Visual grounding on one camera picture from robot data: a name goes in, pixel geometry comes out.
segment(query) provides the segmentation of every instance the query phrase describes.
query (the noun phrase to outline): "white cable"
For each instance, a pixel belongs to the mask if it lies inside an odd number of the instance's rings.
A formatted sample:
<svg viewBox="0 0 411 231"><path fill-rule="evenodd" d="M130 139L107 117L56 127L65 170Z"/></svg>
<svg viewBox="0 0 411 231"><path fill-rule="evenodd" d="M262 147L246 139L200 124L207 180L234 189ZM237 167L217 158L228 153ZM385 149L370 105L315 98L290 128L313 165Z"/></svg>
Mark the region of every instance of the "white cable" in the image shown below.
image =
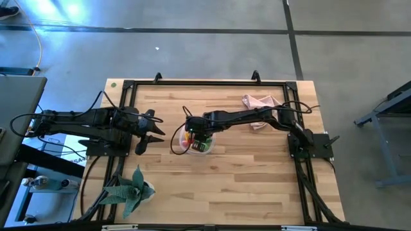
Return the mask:
<svg viewBox="0 0 411 231"><path fill-rule="evenodd" d="M37 37L37 42L39 42L39 47L40 47L40 57L39 57L39 61L37 62L36 67L40 66L41 63L41 59L43 58L43 47L41 46L41 41L40 41L40 37L39 34L37 33L36 29L34 28L33 23L31 23L30 18L27 16L26 12L23 10L23 8L21 8L18 0L14 0L14 2L16 3L16 5L20 8L21 12L23 13L23 15L27 18L28 23L30 24L31 28L34 31L34 34L36 34Z"/></svg>

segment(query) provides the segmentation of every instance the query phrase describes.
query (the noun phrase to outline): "red object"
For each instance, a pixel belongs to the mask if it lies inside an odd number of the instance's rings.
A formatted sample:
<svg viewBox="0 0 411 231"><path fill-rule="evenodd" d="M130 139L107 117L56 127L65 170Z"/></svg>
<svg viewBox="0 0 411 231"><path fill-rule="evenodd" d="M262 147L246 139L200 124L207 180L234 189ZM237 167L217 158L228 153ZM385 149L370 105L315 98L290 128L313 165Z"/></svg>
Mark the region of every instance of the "red object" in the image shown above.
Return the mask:
<svg viewBox="0 0 411 231"><path fill-rule="evenodd" d="M188 145L189 145L189 142L188 142L188 141L182 141L181 144L182 144L184 147L187 148Z"/></svg>

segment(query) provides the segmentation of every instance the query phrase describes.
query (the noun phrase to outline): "green object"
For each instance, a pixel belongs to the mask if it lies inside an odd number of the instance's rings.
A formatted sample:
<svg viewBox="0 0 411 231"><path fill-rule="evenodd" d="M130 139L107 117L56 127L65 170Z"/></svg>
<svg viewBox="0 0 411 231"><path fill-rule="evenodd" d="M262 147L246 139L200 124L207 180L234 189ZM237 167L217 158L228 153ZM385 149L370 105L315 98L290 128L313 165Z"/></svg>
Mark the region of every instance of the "green object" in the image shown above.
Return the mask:
<svg viewBox="0 0 411 231"><path fill-rule="evenodd" d="M104 187L111 195L99 202L101 205L126 203L123 211L123 219L132 213L140 205L142 200L149 198L155 191L144 184L144 177L140 167L133 173L132 180L118 176L119 186Z"/></svg>

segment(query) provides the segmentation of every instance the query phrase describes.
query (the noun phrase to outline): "black cable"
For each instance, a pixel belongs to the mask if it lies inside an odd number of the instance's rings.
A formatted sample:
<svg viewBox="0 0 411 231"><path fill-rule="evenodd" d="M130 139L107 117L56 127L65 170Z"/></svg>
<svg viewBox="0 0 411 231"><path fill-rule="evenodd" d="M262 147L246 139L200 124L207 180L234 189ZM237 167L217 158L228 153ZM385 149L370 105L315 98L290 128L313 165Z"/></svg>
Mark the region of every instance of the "black cable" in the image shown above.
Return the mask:
<svg viewBox="0 0 411 231"><path fill-rule="evenodd" d="M96 164L97 160L100 158L100 156L96 157L90 164L90 167L88 168L87 172L85 173L84 176L84 181L83 181L83 185L82 185L82 191L80 192L80 213L82 214L82 216L84 215L84 202L83 202L83 197L84 197L84 187L85 187L85 183L89 177L90 174L90 170L92 169L92 167Z"/></svg>
<svg viewBox="0 0 411 231"><path fill-rule="evenodd" d="M185 151L183 151L182 153L176 153L176 152L174 151L174 149L173 149L173 139L174 139L174 136L175 136L175 134L176 134L180 129L182 129L182 127L183 127L184 125L185 125L185 123L182 124L182 125L180 125L180 126L175 130L173 136L171 137L170 149L171 149L171 151L172 151L174 154L176 154L176 155L183 155L183 154L185 154L185 153L188 151L188 149L190 149L190 147L191 147L191 143L189 143L187 149L186 149ZM190 140L190 141L191 141L192 135L193 135L193 134L190 133L190 137L189 137L189 140Z"/></svg>
<svg viewBox="0 0 411 231"><path fill-rule="evenodd" d="M186 106L183 106L182 110L184 111L186 116L193 116L193 114L190 112L190 110L188 110L188 108Z"/></svg>
<svg viewBox="0 0 411 231"><path fill-rule="evenodd" d="M307 104L305 104L305 103L303 103L303 102L300 102L300 101L287 101L287 102L283 103L281 106L284 106L285 104L289 104L289 103L299 103L299 104L305 106L305 107L307 108L307 110L306 110L306 111L303 111L303 110L296 110L296 109L294 109L294 108L288 108L288 107L287 107L287 108L284 108L284 107L280 108L280 107L278 107L278 106L275 106L275 107L269 107L269 108L266 108L266 109L264 109L264 110L261 110L261 111L259 111L259 113L266 112L266 111L268 111L268 110L290 110L290 111L292 111L292 112L297 112L297 113L302 113L302 114L310 114L310 113L313 112L312 108L315 108L315 107L319 107L319 106L320 106L320 105L316 105L316 106L314 106L314 107L310 107L310 106L308 106ZM183 110L184 110L184 113L186 113L186 115L187 115L187 112L186 112L186 111L189 112L189 110L187 109L187 107L183 106ZM203 119L203 120L206 120L206 121L209 121L209 122L217 122L217 123L218 123L218 122L220 122L220 123L227 123L227 122L231 122L231 121L235 121L235 120L241 119L241 118L243 117L243 116L240 116L240 117L233 118L233 119L228 119L228 120L213 120L213 119L208 119L208 118L204 118L204 117L200 117L200 116L191 116L191 112L189 112L189 113L190 113L190 117L188 118L188 120L190 120L190 119L192 119L192 118L196 118L196 119Z"/></svg>
<svg viewBox="0 0 411 231"><path fill-rule="evenodd" d="M69 219L67 219L67 222L70 222L71 216L73 215L74 206L76 206L76 198L77 198L77 195L78 195L78 191L77 191L77 193L76 193L76 196L74 196L73 206L71 207L70 214L69 214Z"/></svg>
<svg viewBox="0 0 411 231"><path fill-rule="evenodd" d="M119 107L117 107L115 104L113 104L113 102L111 101L110 97L107 95L107 93L106 93L104 90L101 90L101 91L97 94L96 99L94 100L94 102L92 103L92 105L91 105L91 107L90 107L89 109L87 109L85 112L82 112L82 113L76 114L76 115L72 115L72 116L73 116L73 117L79 117L79 116L82 116L82 115L90 112L90 111L92 110L92 108L95 106L95 104L97 103L97 100L98 100L98 98L100 97L101 93L104 94L104 96L107 98L107 100L109 101L109 103L110 103L116 110L118 110L118 111L120 111L120 112L122 112L122 113L124 113L124 114L129 114L129 115L133 115L133 116L143 117L143 118L146 118L146 119L148 119L148 120L151 120L151 121L154 121L154 122L157 122L157 123L163 123L163 122L164 122L162 119L160 119L160 118L158 118L158 117L151 116L151 115L137 114L137 113L125 112L124 110L121 110Z"/></svg>
<svg viewBox="0 0 411 231"><path fill-rule="evenodd" d="M315 106L310 107L310 109L312 110L313 108L316 108L316 107L321 107L321 106L320 106L320 105L315 105Z"/></svg>
<svg viewBox="0 0 411 231"><path fill-rule="evenodd" d="M39 104L37 104L37 106L40 108L41 112L43 112L43 108L41 108Z"/></svg>
<svg viewBox="0 0 411 231"><path fill-rule="evenodd" d="M85 157L83 157L82 155L78 154L77 151L75 151L74 149L70 148L69 146L66 146L66 145L64 145L64 144L57 144L57 143L54 143L54 142L45 141L44 139L41 139L40 137L37 137L37 138L38 138L40 141L45 142L46 144L54 144L54 145L57 145L57 146L66 147L66 148L70 149L71 151L73 151L73 152L74 152L76 155L78 155L79 157L85 158Z"/></svg>
<svg viewBox="0 0 411 231"><path fill-rule="evenodd" d="M22 134L20 134L20 133L18 133L16 130L14 130L14 127L13 127L13 123L14 123L14 121L16 120L16 119L18 119L18 118L20 118L20 117L23 117L23 116L46 116L46 117L53 117L53 115L44 115L44 114L40 114L40 113L25 113L25 114L21 114L21 115L18 115L18 116L15 116L11 121L10 121L10 129L11 129L11 131L14 133L14 134L16 134L17 136L19 136L19 137L23 137L23 138L34 138L34 137L36 137L36 135L22 135Z"/></svg>
<svg viewBox="0 0 411 231"><path fill-rule="evenodd" d="M374 107L374 109L373 109L372 111L373 111L373 112L377 112L377 113L382 113L382 112L377 111L376 109L377 109L379 106L381 106L381 104L383 104L383 103L385 103L385 102L387 102L387 101L388 101L388 99L384 99L382 102L378 103L378 105L377 105L376 107Z"/></svg>
<svg viewBox="0 0 411 231"><path fill-rule="evenodd" d="M43 150L43 151L49 151L49 152L55 152L55 153L74 153L73 151L53 151L53 150Z"/></svg>
<svg viewBox="0 0 411 231"><path fill-rule="evenodd" d="M331 165L331 167L333 168L334 174L335 174L335 167L334 167L334 164L332 163L332 161L330 161L328 158L324 158L324 160Z"/></svg>
<svg viewBox="0 0 411 231"><path fill-rule="evenodd" d="M303 103L301 101L296 101L296 100L290 100L290 101L284 102L281 106L284 106L285 104L289 105L290 103L298 103L298 104L301 104L301 105L303 105L304 107L307 108L307 111L295 110L295 112L299 112L299 113L303 113L303 114L310 114L310 113L313 112L312 107L308 106L306 103Z"/></svg>

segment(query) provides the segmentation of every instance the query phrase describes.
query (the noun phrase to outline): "green leaf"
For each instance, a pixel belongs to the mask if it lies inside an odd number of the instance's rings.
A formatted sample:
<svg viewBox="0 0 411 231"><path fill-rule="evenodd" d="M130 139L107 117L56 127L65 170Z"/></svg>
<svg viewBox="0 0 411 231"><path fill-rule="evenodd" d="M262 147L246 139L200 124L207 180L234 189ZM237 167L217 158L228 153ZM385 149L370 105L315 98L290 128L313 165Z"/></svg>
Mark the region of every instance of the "green leaf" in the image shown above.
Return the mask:
<svg viewBox="0 0 411 231"><path fill-rule="evenodd" d="M119 196L121 198L135 198L139 194L139 190L133 186L120 185L114 187L104 187L104 190L113 194L114 196Z"/></svg>
<svg viewBox="0 0 411 231"><path fill-rule="evenodd" d="M107 205L107 204L113 204L113 203L124 203L126 202L126 199L121 198L119 196L108 196L106 198L104 198L103 200L101 200L99 202L100 205Z"/></svg>
<svg viewBox="0 0 411 231"><path fill-rule="evenodd" d="M154 193L155 193L154 189L144 185L143 193L141 195L141 200L145 200L145 199L149 198Z"/></svg>
<svg viewBox="0 0 411 231"><path fill-rule="evenodd" d="M133 173L133 186L137 187L140 191L143 190L144 177L140 171L140 166Z"/></svg>
<svg viewBox="0 0 411 231"><path fill-rule="evenodd" d="M128 217L128 215L130 215L131 212L134 211L134 206L139 202L138 199L127 199L126 200L126 205L124 207L124 211L123 211L123 219L125 219L126 217Z"/></svg>
<svg viewBox="0 0 411 231"><path fill-rule="evenodd" d="M133 185L131 180L124 179L121 175L118 175L118 181L120 182L120 185Z"/></svg>
<svg viewBox="0 0 411 231"><path fill-rule="evenodd" d="M140 203L141 203L141 200L139 200L139 201L136 203L136 205L134 205L133 211L134 211L136 208L138 208L138 206L140 205Z"/></svg>

